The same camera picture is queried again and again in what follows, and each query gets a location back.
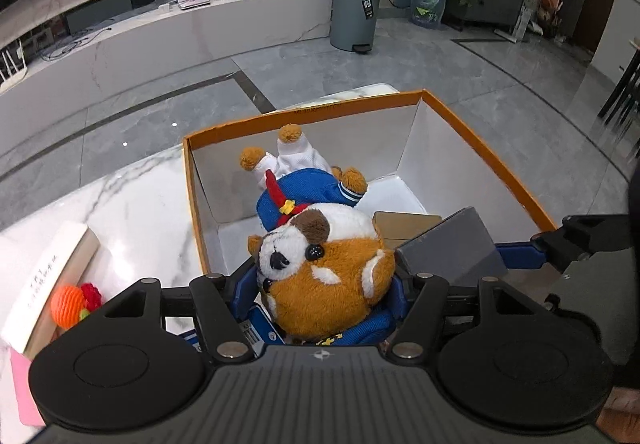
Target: marble table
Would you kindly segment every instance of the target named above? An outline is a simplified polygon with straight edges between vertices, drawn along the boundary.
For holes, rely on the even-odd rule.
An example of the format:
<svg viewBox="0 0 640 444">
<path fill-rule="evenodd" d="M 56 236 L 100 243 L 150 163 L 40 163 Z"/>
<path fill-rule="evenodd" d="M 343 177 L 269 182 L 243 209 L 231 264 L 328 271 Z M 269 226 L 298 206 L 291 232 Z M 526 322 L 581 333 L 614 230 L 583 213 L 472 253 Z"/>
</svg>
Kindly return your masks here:
<svg viewBox="0 0 640 444">
<path fill-rule="evenodd" d="M 386 84 L 326 96 L 311 104 L 398 92 Z M 202 273 L 187 197 L 182 146 L 102 177 L 0 232 L 0 326 L 27 274 L 65 221 L 88 224 L 100 240 L 82 281 L 109 299 L 143 277 L 181 287 Z M 168 319 L 167 330 L 192 328 Z M 8 348 L 0 340 L 0 442 L 21 444 L 37 431 L 18 420 Z"/>
</svg>

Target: toy dog's nose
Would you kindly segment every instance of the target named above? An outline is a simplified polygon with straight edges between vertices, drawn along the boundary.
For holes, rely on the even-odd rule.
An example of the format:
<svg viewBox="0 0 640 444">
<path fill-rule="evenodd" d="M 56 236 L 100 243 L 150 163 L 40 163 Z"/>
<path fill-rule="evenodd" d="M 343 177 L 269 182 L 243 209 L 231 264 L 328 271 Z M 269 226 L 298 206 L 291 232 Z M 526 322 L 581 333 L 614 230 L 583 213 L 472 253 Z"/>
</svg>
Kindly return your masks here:
<svg viewBox="0 0 640 444">
<path fill-rule="evenodd" d="M 271 268 L 275 269 L 276 271 L 281 271 L 285 267 L 287 267 L 287 265 L 289 265 L 289 261 L 284 257 L 284 255 L 277 251 L 271 253 L 269 263 L 271 264 Z"/>
</svg>

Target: stuffed toy dog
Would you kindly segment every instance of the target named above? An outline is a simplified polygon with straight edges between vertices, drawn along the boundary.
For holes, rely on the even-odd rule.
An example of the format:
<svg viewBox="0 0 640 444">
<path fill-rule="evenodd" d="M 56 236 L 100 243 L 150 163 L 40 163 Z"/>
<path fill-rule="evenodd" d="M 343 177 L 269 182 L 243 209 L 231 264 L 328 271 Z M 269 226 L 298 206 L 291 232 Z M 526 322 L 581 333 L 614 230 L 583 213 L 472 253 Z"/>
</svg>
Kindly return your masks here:
<svg viewBox="0 0 640 444">
<path fill-rule="evenodd" d="M 257 212 L 270 231 L 250 236 L 248 249 L 271 316 L 288 335 L 316 342 L 362 323 L 396 264 L 371 218 L 353 209 L 367 191 L 359 171 L 332 169 L 297 125 L 280 129 L 278 154 L 241 154 L 265 189 Z"/>
</svg>

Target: cardboard box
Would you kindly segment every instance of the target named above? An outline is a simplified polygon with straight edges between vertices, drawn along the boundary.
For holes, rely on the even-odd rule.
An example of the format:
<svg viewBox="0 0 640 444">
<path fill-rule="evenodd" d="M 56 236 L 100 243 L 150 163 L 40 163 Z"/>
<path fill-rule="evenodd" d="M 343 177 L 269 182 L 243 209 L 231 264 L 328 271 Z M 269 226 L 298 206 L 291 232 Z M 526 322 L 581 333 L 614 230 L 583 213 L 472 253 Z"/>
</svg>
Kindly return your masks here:
<svg viewBox="0 0 640 444">
<path fill-rule="evenodd" d="M 440 222 L 442 217 L 438 215 L 391 211 L 376 211 L 373 215 L 373 223 L 380 230 L 386 249 L 396 249 L 400 244 L 423 234 Z"/>
<path fill-rule="evenodd" d="M 472 205 L 497 243 L 556 228 L 462 120 L 427 91 L 404 92 L 275 111 L 188 135 L 186 182 L 204 273 L 231 274 L 250 256 L 247 237 L 264 233 L 255 216 L 262 190 L 238 157 L 245 147 L 278 153 L 278 129 L 289 123 L 302 125 L 329 164 L 362 172 L 369 189 L 358 209 L 372 217 L 377 211 L 448 216 Z M 435 219 L 429 222 L 388 238 L 412 238 Z"/>
</svg>

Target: wooden door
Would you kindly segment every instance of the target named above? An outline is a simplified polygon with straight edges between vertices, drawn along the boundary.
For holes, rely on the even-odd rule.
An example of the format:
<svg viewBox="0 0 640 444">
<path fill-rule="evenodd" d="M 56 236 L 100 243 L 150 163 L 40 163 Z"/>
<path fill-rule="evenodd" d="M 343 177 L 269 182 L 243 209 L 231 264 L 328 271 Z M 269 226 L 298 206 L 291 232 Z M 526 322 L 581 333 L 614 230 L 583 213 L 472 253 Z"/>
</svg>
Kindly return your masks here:
<svg viewBox="0 0 640 444">
<path fill-rule="evenodd" d="M 573 39 L 576 44 L 596 52 L 614 0 L 584 0 Z"/>
</svg>

